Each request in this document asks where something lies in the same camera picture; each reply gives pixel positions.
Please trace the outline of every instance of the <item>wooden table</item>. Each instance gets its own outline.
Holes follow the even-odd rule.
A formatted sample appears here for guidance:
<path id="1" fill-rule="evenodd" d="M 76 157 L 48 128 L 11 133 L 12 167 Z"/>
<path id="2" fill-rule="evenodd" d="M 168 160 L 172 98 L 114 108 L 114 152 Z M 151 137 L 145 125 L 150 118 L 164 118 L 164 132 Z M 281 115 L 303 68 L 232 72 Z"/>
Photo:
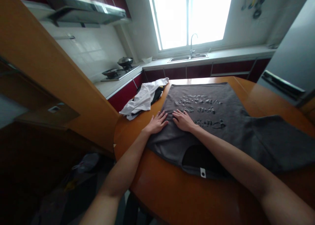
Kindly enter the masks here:
<path id="1" fill-rule="evenodd" d="M 120 116 L 114 136 L 116 159 L 129 148 L 151 116 L 161 110 L 171 84 L 221 82 L 231 85 L 252 117 L 278 114 L 315 138 L 315 127 L 298 109 L 258 84 L 237 77 L 170 80 L 150 111 L 132 121 Z M 315 165 L 279 178 L 315 209 Z M 169 224 L 268 224 L 259 203 L 240 183 L 187 174 L 149 149 L 144 150 L 130 190 L 155 216 Z"/>

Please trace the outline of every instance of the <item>gray t-shirt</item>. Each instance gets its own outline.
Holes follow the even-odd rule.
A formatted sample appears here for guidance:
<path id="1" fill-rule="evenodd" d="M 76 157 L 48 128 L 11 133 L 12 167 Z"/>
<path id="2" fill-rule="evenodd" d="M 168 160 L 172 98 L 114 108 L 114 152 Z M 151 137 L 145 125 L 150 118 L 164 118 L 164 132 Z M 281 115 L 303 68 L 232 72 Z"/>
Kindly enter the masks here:
<path id="1" fill-rule="evenodd" d="M 147 147 L 184 171 L 206 178 L 229 178 L 211 152 L 173 122 L 172 111 L 186 110 L 209 133 L 239 148 L 271 172 L 279 173 L 315 162 L 315 140 L 280 116 L 249 116 L 228 83 L 172 85 L 162 111 L 169 124 L 152 135 Z"/>

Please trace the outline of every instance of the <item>faucet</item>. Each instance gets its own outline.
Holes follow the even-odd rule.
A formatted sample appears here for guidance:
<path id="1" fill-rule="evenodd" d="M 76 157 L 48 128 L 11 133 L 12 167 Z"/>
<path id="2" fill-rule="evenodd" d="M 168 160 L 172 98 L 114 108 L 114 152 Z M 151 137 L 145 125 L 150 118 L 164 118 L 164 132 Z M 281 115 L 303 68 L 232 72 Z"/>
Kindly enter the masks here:
<path id="1" fill-rule="evenodd" d="M 196 51 L 196 50 L 193 50 L 193 36 L 194 35 L 197 35 L 197 38 L 198 38 L 198 34 L 194 33 L 192 36 L 191 36 L 191 39 L 190 39 L 190 56 L 193 55 L 193 53 Z"/>

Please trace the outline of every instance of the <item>sink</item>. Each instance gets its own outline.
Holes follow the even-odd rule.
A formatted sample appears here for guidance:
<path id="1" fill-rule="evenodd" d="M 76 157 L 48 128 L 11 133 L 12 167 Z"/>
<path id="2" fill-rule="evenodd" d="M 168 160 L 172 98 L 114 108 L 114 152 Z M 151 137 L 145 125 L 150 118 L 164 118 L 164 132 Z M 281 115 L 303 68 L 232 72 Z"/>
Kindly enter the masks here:
<path id="1" fill-rule="evenodd" d="M 204 58 L 204 57 L 208 57 L 206 54 L 199 54 L 199 55 L 193 55 L 191 56 L 190 59 L 196 59 L 196 58 Z"/>
<path id="2" fill-rule="evenodd" d="M 174 61 L 183 61 L 183 60 L 188 60 L 189 56 L 183 56 L 183 57 L 173 57 L 169 62 L 174 62 Z"/>
<path id="3" fill-rule="evenodd" d="M 174 61 L 184 61 L 188 59 L 197 59 L 197 58 L 205 58 L 208 57 L 206 54 L 192 55 L 192 56 L 182 56 L 182 57 L 172 57 L 168 62 Z"/>

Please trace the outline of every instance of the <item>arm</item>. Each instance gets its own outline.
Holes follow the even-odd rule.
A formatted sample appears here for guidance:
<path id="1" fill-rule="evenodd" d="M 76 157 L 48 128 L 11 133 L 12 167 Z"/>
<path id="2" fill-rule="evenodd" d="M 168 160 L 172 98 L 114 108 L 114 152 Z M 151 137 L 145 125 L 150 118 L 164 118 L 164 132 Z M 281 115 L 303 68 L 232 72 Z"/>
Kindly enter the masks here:
<path id="1" fill-rule="evenodd" d="M 315 212 L 269 170 L 243 151 L 194 124 L 187 112 L 174 111 L 176 125 L 196 136 L 263 207 L 272 224 L 315 224 Z"/>
<path id="2" fill-rule="evenodd" d="M 158 112 L 155 117 L 152 116 L 150 123 L 109 172 L 80 224 L 115 223 L 119 201 L 135 177 L 149 136 L 160 132 L 168 124 L 168 121 L 164 121 L 166 117 L 167 114 L 164 111 Z"/>

